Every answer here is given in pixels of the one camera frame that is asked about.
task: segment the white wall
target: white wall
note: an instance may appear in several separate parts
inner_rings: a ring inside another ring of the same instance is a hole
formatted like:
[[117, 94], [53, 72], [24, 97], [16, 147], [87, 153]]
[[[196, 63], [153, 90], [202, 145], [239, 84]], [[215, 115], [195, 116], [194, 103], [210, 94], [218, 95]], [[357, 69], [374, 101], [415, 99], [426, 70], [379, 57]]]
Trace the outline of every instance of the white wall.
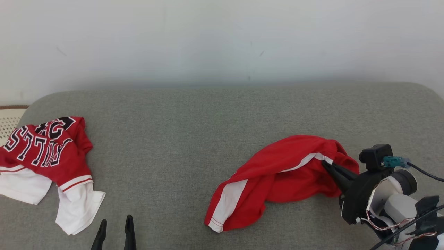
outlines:
[[288, 81], [412, 81], [444, 96], [444, 2], [0, 0], [0, 105]]

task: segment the teal connector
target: teal connector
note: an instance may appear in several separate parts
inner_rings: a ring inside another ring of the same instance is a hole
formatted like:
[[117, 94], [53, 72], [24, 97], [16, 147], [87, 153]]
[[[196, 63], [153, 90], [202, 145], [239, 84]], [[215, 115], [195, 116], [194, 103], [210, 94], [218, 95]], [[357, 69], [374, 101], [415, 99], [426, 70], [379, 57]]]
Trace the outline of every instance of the teal connector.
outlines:
[[409, 167], [407, 162], [410, 162], [410, 159], [399, 156], [386, 156], [382, 160], [382, 165], [387, 168], [402, 167], [406, 169]]

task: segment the beige perforated surface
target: beige perforated surface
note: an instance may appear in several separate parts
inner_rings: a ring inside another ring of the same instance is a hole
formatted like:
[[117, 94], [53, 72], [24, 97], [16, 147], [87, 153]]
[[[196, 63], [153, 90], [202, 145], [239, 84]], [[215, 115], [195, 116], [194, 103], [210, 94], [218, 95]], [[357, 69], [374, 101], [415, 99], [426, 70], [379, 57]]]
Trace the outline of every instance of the beige perforated surface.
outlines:
[[26, 109], [0, 109], [0, 145], [4, 145]]

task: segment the red and white jersey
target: red and white jersey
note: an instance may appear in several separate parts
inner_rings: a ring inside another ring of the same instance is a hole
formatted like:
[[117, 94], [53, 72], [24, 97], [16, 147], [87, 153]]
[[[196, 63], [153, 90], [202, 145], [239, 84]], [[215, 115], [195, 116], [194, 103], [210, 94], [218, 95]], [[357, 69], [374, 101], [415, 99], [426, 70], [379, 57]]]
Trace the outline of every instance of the red and white jersey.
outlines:
[[290, 136], [257, 152], [216, 189], [205, 225], [220, 233], [255, 223], [265, 201], [297, 202], [317, 193], [337, 197], [341, 191], [321, 161], [359, 173], [359, 165], [335, 140]]
[[19, 127], [0, 148], [0, 194], [37, 205], [54, 181], [60, 198], [56, 223], [76, 234], [92, 222], [105, 195], [93, 191], [85, 161], [91, 149], [82, 117]]

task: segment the gray fabric surface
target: gray fabric surface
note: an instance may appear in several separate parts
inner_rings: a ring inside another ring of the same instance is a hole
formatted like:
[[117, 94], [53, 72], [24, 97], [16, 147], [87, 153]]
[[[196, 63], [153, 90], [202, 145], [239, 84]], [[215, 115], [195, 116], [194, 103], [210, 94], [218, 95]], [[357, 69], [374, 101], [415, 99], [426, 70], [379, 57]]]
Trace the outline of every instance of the gray fabric surface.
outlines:
[[[0, 197], [1, 249], [90, 249], [102, 219], [104, 250], [123, 249], [127, 214], [138, 249], [368, 249], [364, 225], [348, 225], [335, 198], [267, 203], [244, 229], [203, 224], [216, 187], [255, 152], [295, 134], [338, 140], [356, 160], [389, 143], [396, 155], [444, 176], [444, 101], [411, 83], [273, 88], [95, 90], [57, 93], [26, 111], [20, 125], [83, 116], [94, 149], [87, 162], [106, 197], [93, 223], [67, 236], [55, 223], [55, 185], [37, 205]], [[444, 185], [412, 170], [419, 199]]]

